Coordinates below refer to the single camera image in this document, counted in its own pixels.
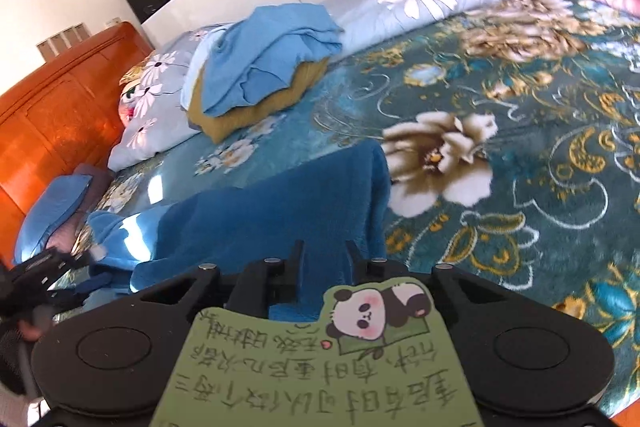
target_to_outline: floral bedspread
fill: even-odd
[[[602,408],[638,398],[640,20],[591,0],[461,14],[347,58],[222,146],[199,135],[123,172],[116,206],[147,208],[158,178],[177,201],[364,137],[393,181],[389,256],[453,263],[589,321],[616,354]]]

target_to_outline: pillow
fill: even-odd
[[[74,174],[88,174],[92,179],[76,211],[51,234],[47,241],[47,248],[58,248],[61,252],[71,252],[87,214],[94,210],[113,182],[113,176],[109,172],[92,165],[80,164],[74,170]]]
[[[111,150],[108,166],[112,171],[142,162],[198,133],[189,127],[180,92],[200,41],[216,27],[186,32],[152,53],[133,93],[133,118]]]
[[[202,112],[202,104],[200,103],[202,73],[200,73],[187,111],[189,121],[202,129],[203,133],[213,140],[213,143],[220,143],[236,129],[249,127],[270,114],[297,103],[305,91],[324,76],[328,63],[328,58],[320,62],[302,62],[296,69],[289,87],[271,93],[256,105],[234,107],[222,116],[208,116]]]
[[[91,176],[59,176],[47,187],[24,218],[15,243],[15,262],[23,263],[44,249],[47,239],[64,223],[82,202]]]
[[[129,122],[133,119],[133,115],[136,111],[136,102],[138,93],[138,86],[140,85],[140,79],[132,80],[129,84],[126,84],[122,88],[120,94],[120,101],[118,102],[118,116],[122,121],[124,127],[129,125]]]

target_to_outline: hand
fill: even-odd
[[[44,334],[42,330],[24,320],[18,321],[18,331],[27,342],[36,342]]]

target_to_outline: orange wooden furniture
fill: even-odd
[[[613,421],[620,427],[640,427],[640,401],[636,401],[617,415]]]
[[[120,140],[120,77],[151,52],[129,23],[73,46],[0,96],[0,257],[13,265],[24,216],[80,163],[106,166]]]

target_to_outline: blue fleece blanket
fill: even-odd
[[[300,62],[340,53],[339,31],[324,6],[297,3],[255,9],[212,50],[202,77],[202,110],[220,116],[289,87]]]
[[[169,208],[146,210],[135,216],[140,232],[129,223],[127,235],[106,214],[90,224],[108,250],[104,264],[135,264],[131,286],[137,290],[201,263],[236,273],[251,261],[285,259],[301,239],[299,302],[272,307],[270,317],[312,321],[326,289],[352,282],[346,240],[353,239],[364,257],[386,257],[382,220],[389,190],[384,153],[366,140],[247,188],[206,190]],[[149,232],[156,227],[157,238]],[[147,237],[148,245],[136,246],[130,237]],[[145,255],[151,261],[140,263]]]

